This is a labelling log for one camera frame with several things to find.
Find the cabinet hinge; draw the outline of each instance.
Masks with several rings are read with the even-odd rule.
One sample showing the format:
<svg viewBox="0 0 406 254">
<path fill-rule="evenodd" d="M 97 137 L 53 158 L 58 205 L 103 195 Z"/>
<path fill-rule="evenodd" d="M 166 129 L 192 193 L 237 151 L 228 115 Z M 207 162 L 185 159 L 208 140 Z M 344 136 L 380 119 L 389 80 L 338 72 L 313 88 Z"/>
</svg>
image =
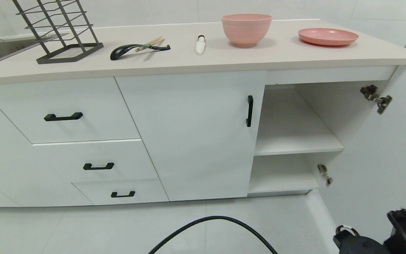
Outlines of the cabinet hinge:
<svg viewBox="0 0 406 254">
<path fill-rule="evenodd" d="M 317 168 L 322 178 L 325 180 L 325 185 L 328 187 L 333 183 L 333 178 L 328 176 L 327 167 L 324 164 L 318 164 Z"/>
<path fill-rule="evenodd" d="M 393 100 L 393 97 L 391 97 L 389 95 L 387 95 L 386 97 L 380 97 L 377 94 L 377 90 L 378 90 L 378 88 L 375 85 L 369 85 L 369 86 L 362 87 L 359 91 L 364 95 L 366 100 L 377 103 L 377 106 L 379 107 L 379 109 L 377 109 L 377 112 L 379 114 L 383 114 L 385 109 L 388 107 L 388 105 Z"/>
</svg>

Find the sink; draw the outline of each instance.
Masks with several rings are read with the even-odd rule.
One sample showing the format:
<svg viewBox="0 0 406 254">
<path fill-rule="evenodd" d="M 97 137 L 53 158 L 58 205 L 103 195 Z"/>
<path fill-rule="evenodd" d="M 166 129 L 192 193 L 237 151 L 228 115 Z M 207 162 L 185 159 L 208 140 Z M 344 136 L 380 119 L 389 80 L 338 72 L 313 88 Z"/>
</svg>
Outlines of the sink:
<svg viewBox="0 0 406 254">
<path fill-rule="evenodd" d="M 44 41 L 57 38 L 56 36 L 45 36 Z M 39 45 L 35 37 L 23 37 L 17 39 L 3 40 L 0 42 L 0 61 L 29 48 Z"/>
</svg>

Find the cabinet handle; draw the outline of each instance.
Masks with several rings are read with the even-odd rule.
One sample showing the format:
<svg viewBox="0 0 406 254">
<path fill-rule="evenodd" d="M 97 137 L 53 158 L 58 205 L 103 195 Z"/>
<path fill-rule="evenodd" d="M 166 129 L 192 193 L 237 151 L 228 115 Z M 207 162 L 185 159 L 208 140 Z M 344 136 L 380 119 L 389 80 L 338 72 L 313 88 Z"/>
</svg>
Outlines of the cabinet handle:
<svg viewBox="0 0 406 254">
<path fill-rule="evenodd" d="M 128 195 L 117 196 L 117 192 L 113 192 L 111 194 L 111 198 L 130 198 L 130 197 L 134 196 L 134 194 L 136 194 L 135 191 L 130 191 Z"/>
<path fill-rule="evenodd" d="M 247 127 L 252 125 L 252 114 L 253 114 L 253 96 L 249 95 L 247 98 L 248 101 L 248 118 L 245 122 L 247 122 Z"/>
<path fill-rule="evenodd" d="M 86 163 L 84 164 L 84 167 L 82 167 L 84 170 L 102 170 L 102 169 L 112 169 L 114 167 L 114 163 L 113 162 L 109 162 L 108 164 L 106 164 L 106 167 L 102 167 L 102 168 L 92 168 L 92 164 L 91 163 Z"/>
<path fill-rule="evenodd" d="M 82 116 L 84 116 L 81 112 L 75 112 L 74 114 L 71 115 L 71 117 L 56 117 L 55 114 L 47 114 L 43 119 L 47 122 L 51 121 L 67 121 L 67 120 L 78 120 Z"/>
</svg>

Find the white drawer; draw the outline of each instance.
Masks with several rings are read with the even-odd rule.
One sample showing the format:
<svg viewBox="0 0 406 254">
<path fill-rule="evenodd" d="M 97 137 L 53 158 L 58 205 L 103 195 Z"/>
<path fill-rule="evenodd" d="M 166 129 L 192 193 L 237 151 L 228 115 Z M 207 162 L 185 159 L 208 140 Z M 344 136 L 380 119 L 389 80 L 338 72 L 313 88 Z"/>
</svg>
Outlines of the white drawer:
<svg viewBox="0 0 406 254">
<path fill-rule="evenodd" d="M 159 179 L 73 184 L 95 205 L 169 201 Z"/>
<path fill-rule="evenodd" d="M 0 85 L 0 108 L 33 144 L 140 138 L 114 78 Z"/>
<path fill-rule="evenodd" d="M 69 182 L 158 179 L 140 139 L 40 144 L 33 149 L 36 159 Z"/>
</svg>

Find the cabinet shelf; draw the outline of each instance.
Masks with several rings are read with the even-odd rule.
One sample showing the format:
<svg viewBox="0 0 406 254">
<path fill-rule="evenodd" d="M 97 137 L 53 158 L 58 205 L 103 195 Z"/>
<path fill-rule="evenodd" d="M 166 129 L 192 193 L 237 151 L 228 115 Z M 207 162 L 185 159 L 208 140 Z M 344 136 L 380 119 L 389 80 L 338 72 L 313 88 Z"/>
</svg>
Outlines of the cabinet shelf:
<svg viewBox="0 0 406 254">
<path fill-rule="evenodd" d="M 339 140 L 294 88 L 266 88 L 255 156 L 343 149 Z"/>
<path fill-rule="evenodd" d="M 318 188 L 303 155 L 255 156 L 248 195 L 303 194 Z"/>
</svg>

